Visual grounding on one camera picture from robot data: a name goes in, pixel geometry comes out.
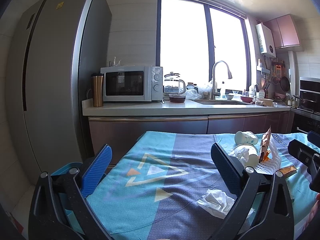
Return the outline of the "brown torn wrapper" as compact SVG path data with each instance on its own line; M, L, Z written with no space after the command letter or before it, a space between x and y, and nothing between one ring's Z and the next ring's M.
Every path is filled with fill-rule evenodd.
M279 171L283 174L283 177L287 179L297 173L297 168L294 165L290 165L280 168Z

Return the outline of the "white foam fruit net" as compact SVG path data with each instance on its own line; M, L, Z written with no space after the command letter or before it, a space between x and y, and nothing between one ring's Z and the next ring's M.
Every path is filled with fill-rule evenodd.
M269 148L271 152L268 157L271 157L267 161L259 163L254 169L260 174L274 174L280 169L281 157L278 153L276 142L273 137L270 139Z

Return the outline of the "copper foil snack bag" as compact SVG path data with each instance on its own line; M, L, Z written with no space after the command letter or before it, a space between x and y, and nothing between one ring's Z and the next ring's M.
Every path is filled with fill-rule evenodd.
M270 137L271 137L271 126L268 128L268 130L263 134L261 138L260 156L259 156L260 163L265 161L267 158L267 149L269 147Z

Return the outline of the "white tissue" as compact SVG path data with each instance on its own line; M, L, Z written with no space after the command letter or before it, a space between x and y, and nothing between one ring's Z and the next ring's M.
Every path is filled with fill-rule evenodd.
M225 192L216 189L208 189L207 192L197 201L197 204L210 215L225 219L235 204L235 200Z

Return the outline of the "paper cup with tissue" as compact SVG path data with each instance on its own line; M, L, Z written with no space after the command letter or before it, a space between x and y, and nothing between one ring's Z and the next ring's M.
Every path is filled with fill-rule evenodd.
M259 164L257 149L250 144L237 145L229 155L236 157L244 167L250 166L255 168Z

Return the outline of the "white paper cup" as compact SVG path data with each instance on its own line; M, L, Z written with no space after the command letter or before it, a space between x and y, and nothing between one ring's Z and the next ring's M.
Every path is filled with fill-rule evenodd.
M234 141L237 145L240 144L251 144L255 145L258 142L258 137L251 131L237 131L234 136Z

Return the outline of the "teal trash bin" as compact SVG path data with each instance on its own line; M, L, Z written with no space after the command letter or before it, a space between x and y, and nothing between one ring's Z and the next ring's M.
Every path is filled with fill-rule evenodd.
M72 208L70 206L70 203L68 201L67 194L65 193L64 188L63 187L60 188L59 178L61 175L68 173L71 168L74 168L74 167L80 168L81 166L82 166L81 162L68 163L50 174L53 182L53 191L56 194L55 198L56 200L59 201L66 216L72 213Z

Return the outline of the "steel kitchen faucet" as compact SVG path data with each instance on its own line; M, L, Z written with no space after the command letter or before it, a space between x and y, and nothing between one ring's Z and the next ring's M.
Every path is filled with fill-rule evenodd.
M217 68L217 65L220 63L223 63L226 66L228 79L230 80L233 78L229 65L225 61L217 61L216 63L214 63L212 67L212 89L209 95L210 100L215 100L217 96L220 96L220 93L217 91L217 84L220 81L220 78L219 77L217 78L217 75L216 75L216 68Z

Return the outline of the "black built-in oven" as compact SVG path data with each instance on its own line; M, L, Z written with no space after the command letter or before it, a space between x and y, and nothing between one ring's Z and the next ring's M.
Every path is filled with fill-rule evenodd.
M310 131L319 134L319 78L300 77L299 94L294 95L298 100L298 107L293 108L293 125L291 132L308 134Z

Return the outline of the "black hanging frying pan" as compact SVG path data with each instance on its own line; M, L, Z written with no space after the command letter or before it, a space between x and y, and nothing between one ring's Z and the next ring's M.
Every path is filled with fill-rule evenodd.
M290 91L290 82L288 80L287 77L283 76L280 80L280 86L281 86L281 89L284 91L284 92L289 92Z

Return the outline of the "red bowl on counter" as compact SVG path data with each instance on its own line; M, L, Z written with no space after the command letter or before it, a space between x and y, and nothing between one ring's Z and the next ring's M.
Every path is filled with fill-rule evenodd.
M241 96L240 99L242 100L242 102L245 102L245 103L251 103L253 101L253 98L249 96Z

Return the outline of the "teal and grey tablecloth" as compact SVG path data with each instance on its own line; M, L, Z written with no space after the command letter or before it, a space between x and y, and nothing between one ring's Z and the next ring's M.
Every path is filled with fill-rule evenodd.
M297 168L285 178L293 208L293 239L319 239L319 215L306 220L319 205L317 192L309 189L300 163L289 155L287 135L271 133L280 168ZM112 239L210 239L223 219L210 215L197 201L208 189L237 199L211 157L214 143L229 155L237 146L234 136L146 132L87 197L88 203ZM257 193L241 232L251 226L262 197Z

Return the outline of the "white water heater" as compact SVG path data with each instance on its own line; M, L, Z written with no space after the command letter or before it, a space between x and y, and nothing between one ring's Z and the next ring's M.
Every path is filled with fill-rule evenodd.
M259 41L260 53L267 57L275 59L276 49L274 47L272 31L262 23L257 24L255 28Z

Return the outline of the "copper travel mug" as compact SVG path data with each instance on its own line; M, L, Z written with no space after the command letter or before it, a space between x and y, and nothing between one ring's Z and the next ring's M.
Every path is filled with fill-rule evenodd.
M92 96L93 96L94 107L103 106L103 80L104 80L104 76L101 73L93 73L91 75Z

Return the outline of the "white microwave oven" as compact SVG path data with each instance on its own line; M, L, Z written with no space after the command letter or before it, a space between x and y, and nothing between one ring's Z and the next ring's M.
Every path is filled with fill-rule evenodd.
M100 69L104 76L104 102L152 102L163 100L163 68L119 66Z

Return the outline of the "dark red food container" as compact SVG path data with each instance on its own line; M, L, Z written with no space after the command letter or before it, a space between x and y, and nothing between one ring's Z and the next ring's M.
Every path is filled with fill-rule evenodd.
M184 103L186 96L183 94L170 94L169 100L172 103Z

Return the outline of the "glass electric kettle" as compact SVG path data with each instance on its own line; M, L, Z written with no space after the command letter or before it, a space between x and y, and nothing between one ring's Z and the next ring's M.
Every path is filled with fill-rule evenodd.
M163 93L169 94L184 94L186 92L185 82L180 79L179 73L170 72L164 75Z

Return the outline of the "grey refrigerator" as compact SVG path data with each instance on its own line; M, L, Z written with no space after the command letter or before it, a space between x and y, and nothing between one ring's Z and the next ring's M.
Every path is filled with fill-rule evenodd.
M107 57L107 0L39 0L12 39L6 73L7 119L29 181L94 154L82 102Z

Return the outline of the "pink wall cabinet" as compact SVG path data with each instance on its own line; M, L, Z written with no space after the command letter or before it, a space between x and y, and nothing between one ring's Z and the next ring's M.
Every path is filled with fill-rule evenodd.
M271 30L276 49L300 46L295 22L290 14L266 21L264 25Z

